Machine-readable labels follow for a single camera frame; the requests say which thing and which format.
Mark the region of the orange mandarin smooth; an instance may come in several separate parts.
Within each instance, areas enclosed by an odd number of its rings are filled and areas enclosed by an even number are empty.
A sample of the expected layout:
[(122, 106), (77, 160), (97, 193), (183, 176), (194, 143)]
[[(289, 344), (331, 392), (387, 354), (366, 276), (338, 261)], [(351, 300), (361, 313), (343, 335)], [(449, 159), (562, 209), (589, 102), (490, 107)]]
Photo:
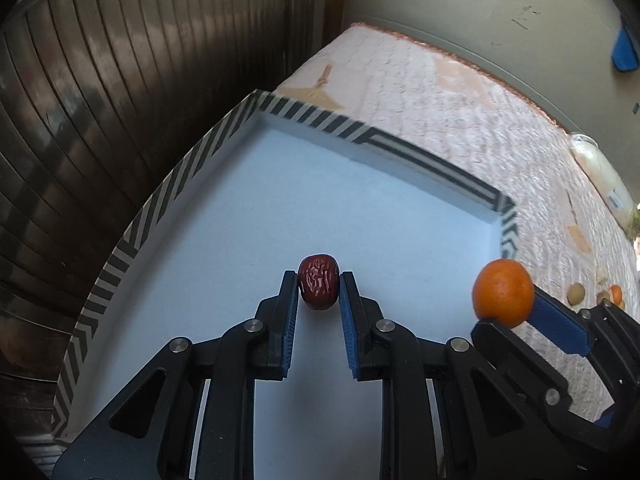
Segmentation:
[(497, 320), (514, 328), (532, 313), (535, 287), (521, 263), (497, 259), (480, 271), (472, 289), (472, 304), (479, 320)]

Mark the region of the brown longan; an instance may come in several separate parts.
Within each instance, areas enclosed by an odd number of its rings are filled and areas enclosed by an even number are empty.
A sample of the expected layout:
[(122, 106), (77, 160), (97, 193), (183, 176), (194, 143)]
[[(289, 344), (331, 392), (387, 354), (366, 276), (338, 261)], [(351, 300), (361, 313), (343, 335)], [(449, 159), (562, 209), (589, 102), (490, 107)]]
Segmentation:
[(571, 307), (578, 306), (585, 300), (586, 289), (582, 283), (570, 284), (566, 291), (566, 300)]

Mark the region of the small sugarcane piece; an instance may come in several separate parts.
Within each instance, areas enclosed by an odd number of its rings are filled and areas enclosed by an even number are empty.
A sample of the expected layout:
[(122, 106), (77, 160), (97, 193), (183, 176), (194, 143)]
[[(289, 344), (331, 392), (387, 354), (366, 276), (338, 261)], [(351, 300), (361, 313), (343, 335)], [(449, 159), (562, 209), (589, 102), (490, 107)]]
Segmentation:
[(596, 267), (596, 282), (598, 284), (605, 284), (608, 281), (608, 272), (603, 266)]

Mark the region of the orange mandarin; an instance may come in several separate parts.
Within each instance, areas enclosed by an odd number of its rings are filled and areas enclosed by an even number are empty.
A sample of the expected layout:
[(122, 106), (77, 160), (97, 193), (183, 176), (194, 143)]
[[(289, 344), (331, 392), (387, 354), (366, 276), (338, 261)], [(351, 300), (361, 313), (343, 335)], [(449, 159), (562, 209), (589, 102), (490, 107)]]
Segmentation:
[(610, 297), (613, 304), (621, 307), (624, 303), (623, 300), (623, 291), (620, 285), (614, 284), (610, 286)]

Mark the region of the pink quilted bed cover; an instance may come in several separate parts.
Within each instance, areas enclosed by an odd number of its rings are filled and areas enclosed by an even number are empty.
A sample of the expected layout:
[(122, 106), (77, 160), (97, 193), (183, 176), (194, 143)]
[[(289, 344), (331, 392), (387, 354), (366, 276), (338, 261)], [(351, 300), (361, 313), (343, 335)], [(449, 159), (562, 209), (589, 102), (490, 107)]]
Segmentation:
[[(356, 24), (300, 66), (278, 91), (336, 110), (448, 160), (516, 203), (518, 261), (535, 284), (584, 303), (620, 285), (639, 313), (631, 242), (570, 152), (570, 137), (503, 81), (425, 42)], [(596, 282), (596, 267), (608, 272)]]

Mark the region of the striped white cardboard tray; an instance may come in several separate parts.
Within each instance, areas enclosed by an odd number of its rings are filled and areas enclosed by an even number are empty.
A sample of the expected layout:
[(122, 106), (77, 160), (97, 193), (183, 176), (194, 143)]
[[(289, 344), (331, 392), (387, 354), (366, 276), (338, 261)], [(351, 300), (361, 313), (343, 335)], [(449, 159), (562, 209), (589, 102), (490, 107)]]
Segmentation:
[[(178, 162), (108, 257), (65, 359), (54, 433), (68, 448), (171, 339), (221, 337), (311, 255), (332, 256), (416, 336), (467, 337), (477, 274), (518, 250), (517, 211), (387, 132), (254, 93)], [(314, 310), (298, 288), (288, 376), (255, 382), (251, 479), (382, 479), (382, 407), (382, 382), (352, 378), (340, 295)]]

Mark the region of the wall calendar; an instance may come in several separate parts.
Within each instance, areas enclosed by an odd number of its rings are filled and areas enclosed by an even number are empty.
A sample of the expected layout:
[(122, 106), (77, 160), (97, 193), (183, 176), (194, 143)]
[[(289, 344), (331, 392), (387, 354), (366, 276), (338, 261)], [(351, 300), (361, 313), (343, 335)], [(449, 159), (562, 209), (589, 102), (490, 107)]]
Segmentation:
[(612, 50), (611, 60), (614, 68), (621, 73), (634, 72), (639, 68), (639, 55), (625, 26), (620, 28)]

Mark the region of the dark red jujube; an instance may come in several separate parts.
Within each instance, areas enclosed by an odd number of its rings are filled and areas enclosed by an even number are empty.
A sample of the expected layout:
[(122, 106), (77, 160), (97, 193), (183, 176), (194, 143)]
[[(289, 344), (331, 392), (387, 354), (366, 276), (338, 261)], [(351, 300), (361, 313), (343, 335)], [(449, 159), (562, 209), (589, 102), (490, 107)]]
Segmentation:
[(340, 268), (326, 254), (306, 257), (299, 265), (298, 287), (305, 304), (314, 310), (328, 310), (340, 294)]

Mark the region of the metal slatted door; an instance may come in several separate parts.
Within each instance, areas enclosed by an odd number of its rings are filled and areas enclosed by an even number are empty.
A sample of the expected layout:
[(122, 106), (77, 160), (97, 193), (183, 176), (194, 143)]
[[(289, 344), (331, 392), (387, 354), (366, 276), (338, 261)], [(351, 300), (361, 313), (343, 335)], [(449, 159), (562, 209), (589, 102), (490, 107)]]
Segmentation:
[(38, 466), (64, 353), (126, 227), (240, 99), (314, 48), (317, 0), (1, 0), (1, 455)]

